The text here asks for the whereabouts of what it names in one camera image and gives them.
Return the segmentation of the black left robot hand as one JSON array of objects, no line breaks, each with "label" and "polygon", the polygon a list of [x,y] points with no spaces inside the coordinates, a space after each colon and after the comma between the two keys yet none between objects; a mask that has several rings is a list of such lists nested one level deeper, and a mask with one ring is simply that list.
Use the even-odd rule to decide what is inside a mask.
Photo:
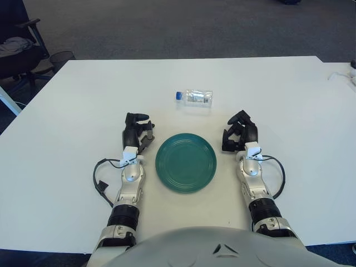
[{"label": "black left robot hand", "polygon": [[127,146],[138,148],[138,154],[153,142],[153,129],[155,125],[151,122],[149,115],[142,113],[127,113],[125,118],[125,129],[122,132],[123,149]]}]

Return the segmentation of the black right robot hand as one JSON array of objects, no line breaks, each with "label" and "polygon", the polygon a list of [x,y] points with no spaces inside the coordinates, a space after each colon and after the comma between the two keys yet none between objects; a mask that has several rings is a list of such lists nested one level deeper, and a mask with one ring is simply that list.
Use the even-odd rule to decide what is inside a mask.
[{"label": "black right robot hand", "polygon": [[223,151],[244,151],[246,143],[258,142],[258,128],[244,110],[230,118],[227,124],[230,128],[223,131],[221,145]]}]

